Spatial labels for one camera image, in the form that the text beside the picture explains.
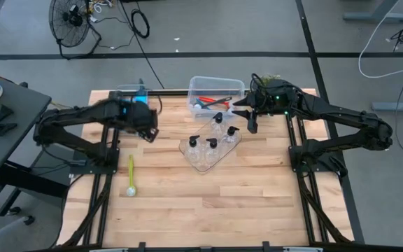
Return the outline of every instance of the wooden tabletop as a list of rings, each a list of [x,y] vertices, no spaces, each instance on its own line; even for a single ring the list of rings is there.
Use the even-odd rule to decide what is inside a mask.
[[[304,91],[315,94],[314,89]],[[92,91],[90,104],[107,98],[108,93]],[[154,106],[156,101],[150,98],[150,103]],[[248,132],[244,118],[229,120],[240,129],[242,142],[201,175],[185,160],[178,145],[206,121],[192,117],[186,97],[162,97],[162,103],[155,142],[120,134],[119,169],[111,187],[104,247],[137,247],[139,242],[146,242],[147,247],[261,246],[263,241],[272,246],[308,244],[297,179],[290,167],[284,116],[259,118],[257,134]],[[327,138],[322,120],[305,121],[304,125],[308,138]],[[83,138],[100,141],[101,131],[99,124],[85,125]],[[295,132],[297,143],[301,143],[299,132]],[[129,154],[134,156],[135,197],[126,195]],[[58,244],[65,242],[85,217],[93,178],[85,175],[70,189]],[[316,179],[325,213],[352,239],[337,176],[318,172]],[[311,213],[319,240],[316,217]],[[93,242],[98,222],[97,216]]]

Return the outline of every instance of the clear plastic tray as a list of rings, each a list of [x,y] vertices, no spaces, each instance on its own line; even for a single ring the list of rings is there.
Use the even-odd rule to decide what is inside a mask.
[[[230,109],[222,104],[209,106],[210,109],[195,108],[198,97],[208,97],[214,100],[231,97]],[[190,80],[187,105],[196,118],[212,118],[218,112],[222,112],[223,116],[227,118],[233,116],[232,104],[244,97],[245,84],[240,80],[195,76]]]
[[[214,121],[215,119],[211,119],[208,123],[206,123],[201,129],[199,129],[197,132],[195,132],[194,134],[191,134],[190,136],[196,136],[196,135],[199,135],[200,137],[199,137],[199,142],[200,143],[203,143],[203,147],[206,147],[206,143],[208,143],[206,140],[207,139],[210,139],[210,138],[213,138],[214,137],[214,135],[213,135],[213,133],[212,133],[212,131],[211,131],[211,123]],[[229,127],[229,126],[231,126],[231,125],[229,125],[228,124],[228,122],[225,120],[225,118],[223,118],[223,122],[226,124],[226,129]],[[195,170],[197,171],[197,172],[199,172],[200,174],[205,174],[206,172],[208,172],[209,170],[211,170],[214,166],[216,166],[218,163],[219,163],[219,161],[221,161],[229,152],[231,152],[234,148],[236,148],[236,146],[237,146],[237,144],[239,144],[241,141],[242,141],[242,135],[240,134],[240,132],[239,131],[236,131],[236,133],[237,133],[237,142],[236,142],[236,144],[234,145],[234,146],[231,146],[230,148],[224,148],[224,146],[222,146],[221,145],[221,139],[219,139],[218,138],[218,145],[217,145],[217,148],[219,148],[219,151],[220,151],[220,154],[219,154],[219,158],[218,158],[218,160],[217,160],[217,162],[215,162],[215,164],[213,164],[213,165],[208,165],[206,162],[204,162],[204,163],[202,163],[202,164],[200,164],[200,165],[197,165],[197,166],[194,166],[189,160],[187,160],[191,165],[192,165],[192,167],[194,167],[195,168]],[[188,136],[186,139],[183,139],[183,140],[181,140],[180,141],[180,146],[179,146],[179,148],[180,148],[180,151],[181,151],[181,153],[183,154],[183,155],[185,155],[185,152],[186,152],[186,147],[187,147],[187,143],[188,143],[188,141],[189,141],[189,137],[190,136]]]

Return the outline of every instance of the clear plastic bin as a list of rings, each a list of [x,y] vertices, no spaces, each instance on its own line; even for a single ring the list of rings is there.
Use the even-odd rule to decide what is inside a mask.
[[[229,109],[223,104],[216,104],[208,108],[195,108],[197,98],[208,97],[214,100],[231,97]],[[188,109],[196,118],[212,118],[218,112],[222,112],[224,117],[232,116],[234,110],[232,104],[245,97],[245,84],[240,80],[194,76],[190,80],[188,93]]]

